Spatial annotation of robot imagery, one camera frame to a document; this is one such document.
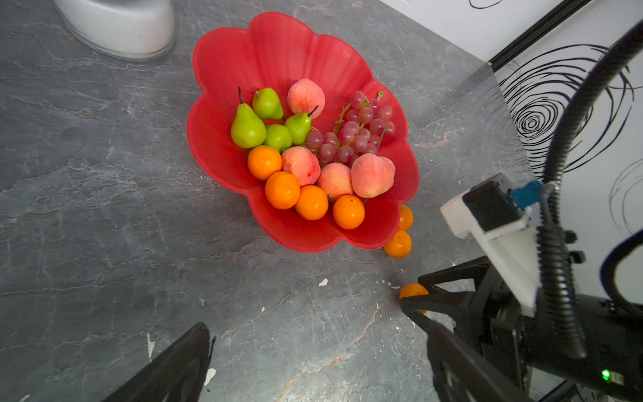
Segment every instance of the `white wall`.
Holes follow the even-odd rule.
[[[605,49],[643,18],[641,0],[594,0],[496,72],[537,176],[556,124]],[[561,217],[587,262],[574,266],[581,293],[605,296],[599,267],[614,246],[643,228],[643,53],[594,104],[563,176]],[[617,285],[643,303],[643,250],[617,271]]]
[[[561,0],[382,0],[488,61]]]

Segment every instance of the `white container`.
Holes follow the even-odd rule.
[[[55,0],[67,27],[121,59],[154,60],[174,44],[173,0]]]

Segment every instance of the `fruit bowl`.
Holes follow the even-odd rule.
[[[203,170],[224,187],[244,194],[261,227],[278,243],[295,251],[314,253],[326,250],[340,240],[360,248],[380,248],[395,234],[400,207],[417,191],[419,170],[406,142],[408,125],[402,107],[393,94],[373,77],[373,73],[347,43],[328,35],[316,35],[304,23],[280,13],[263,13],[248,29],[219,28],[206,33],[192,55],[196,79],[203,89],[190,110],[187,135],[190,150]],[[349,97],[362,91],[393,108],[396,130],[385,136],[378,156],[395,164],[395,183],[384,194],[365,204],[366,218],[356,229],[344,230],[332,218],[332,208],[317,221],[308,221],[291,208],[278,210],[264,195],[264,181],[250,174],[249,150],[237,147],[230,138],[242,88],[246,103],[254,92],[273,88],[284,107],[292,84],[301,78],[317,83],[326,96],[326,106],[312,125],[321,132],[332,131]]]

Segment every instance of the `black frame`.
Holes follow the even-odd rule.
[[[551,30],[557,27],[564,20],[571,17],[591,0],[563,0],[549,13],[545,14],[538,22],[533,24],[522,35],[514,39],[503,50],[495,55],[489,63],[494,72],[502,68],[506,63],[513,60],[529,46],[533,45]]]

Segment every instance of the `green pear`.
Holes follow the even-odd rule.
[[[239,87],[239,102],[235,121],[232,122],[230,136],[232,141],[241,148],[254,148],[266,140],[266,125],[253,112],[249,105],[243,103],[241,87]]]
[[[311,131],[311,116],[318,107],[319,106],[315,106],[310,113],[298,113],[290,116],[288,120],[285,121],[285,126],[288,127],[293,136],[293,144],[301,145],[306,142],[306,137],[308,137],[308,133]]]
[[[255,93],[252,100],[252,110],[259,118],[281,120],[284,118],[284,110],[279,102],[279,96],[272,88],[264,88]]]
[[[293,136],[290,130],[280,124],[271,124],[266,126],[266,140],[264,145],[274,148],[279,153],[284,152],[293,144]]]

